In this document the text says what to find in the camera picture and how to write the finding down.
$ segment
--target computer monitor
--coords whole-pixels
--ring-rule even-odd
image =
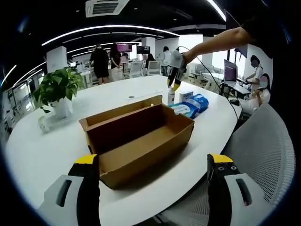
[[[225,81],[235,81],[238,77],[238,69],[236,64],[228,61],[228,60],[224,60],[225,62]]]

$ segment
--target cable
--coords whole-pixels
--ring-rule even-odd
[[[214,80],[214,82],[215,82],[215,84],[218,86],[218,88],[219,88],[219,90],[221,90],[221,87],[220,87],[220,85],[217,83],[217,81],[215,80],[215,78],[214,78],[214,76],[211,74],[211,72],[210,72],[210,70],[203,64],[203,62],[199,59],[199,57],[197,56],[197,59],[199,60],[199,62],[202,64],[202,66],[210,73],[210,75],[211,75],[211,77],[213,78],[213,80]],[[229,102],[229,104],[230,104],[230,106],[233,108],[233,110],[234,110],[234,113],[235,113],[235,115],[236,115],[236,118],[237,118],[237,121],[238,121],[238,116],[237,116],[237,113],[236,113],[236,110],[235,110],[235,108],[233,107],[233,105],[231,104],[231,102],[228,100],[228,98],[226,98],[227,99],[227,101]]]

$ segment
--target air vent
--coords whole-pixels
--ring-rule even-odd
[[[86,2],[86,17],[118,15],[129,0],[90,0]]]

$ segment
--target potted plant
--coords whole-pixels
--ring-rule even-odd
[[[65,118],[72,113],[72,97],[76,96],[78,89],[83,88],[84,84],[80,74],[69,67],[56,70],[45,75],[39,88],[33,93],[41,109],[45,113],[50,111],[42,105],[54,108],[59,118]]]

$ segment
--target ceiling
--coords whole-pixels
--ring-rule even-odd
[[[3,78],[3,74],[7,74],[14,65],[17,67],[8,76],[3,87],[11,87],[25,73],[44,62],[48,51],[61,45],[64,45],[67,51],[71,51],[97,43],[132,41],[147,36],[136,33],[150,34],[151,37],[156,38],[175,37],[171,34],[137,28],[102,28],[77,32],[42,46],[42,43],[74,30],[111,24],[138,25],[161,30],[209,24],[205,29],[187,29],[174,31],[174,33],[213,35],[223,31],[223,29],[210,28],[210,24],[225,25],[225,22],[206,0],[185,0],[185,4],[183,2],[182,0],[130,0],[119,15],[90,18],[86,18],[85,15],[85,0],[52,0],[47,3],[33,0],[5,2],[2,9],[13,10],[5,17],[1,13],[3,17],[1,20],[6,21],[4,23],[6,35],[1,42],[0,64],[4,70],[0,77]]]

